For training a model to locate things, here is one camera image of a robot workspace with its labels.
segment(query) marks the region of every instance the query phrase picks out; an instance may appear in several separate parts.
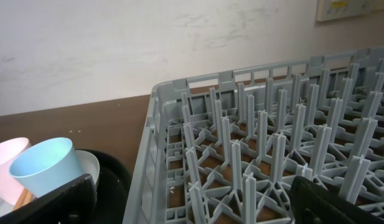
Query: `black object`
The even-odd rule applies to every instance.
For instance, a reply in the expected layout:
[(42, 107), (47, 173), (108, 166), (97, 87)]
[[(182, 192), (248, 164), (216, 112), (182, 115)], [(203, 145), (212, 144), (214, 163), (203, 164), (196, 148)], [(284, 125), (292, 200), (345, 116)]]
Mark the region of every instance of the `black object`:
[(0, 217), (0, 224), (88, 223), (95, 204), (96, 192), (92, 176), (84, 174)]
[(131, 186), (131, 176), (114, 157), (94, 150), (82, 150), (94, 154), (100, 164), (98, 202), (90, 223), (122, 223)]
[(378, 218), (318, 186), (296, 177), (291, 186), (291, 209), (296, 224), (382, 224)]

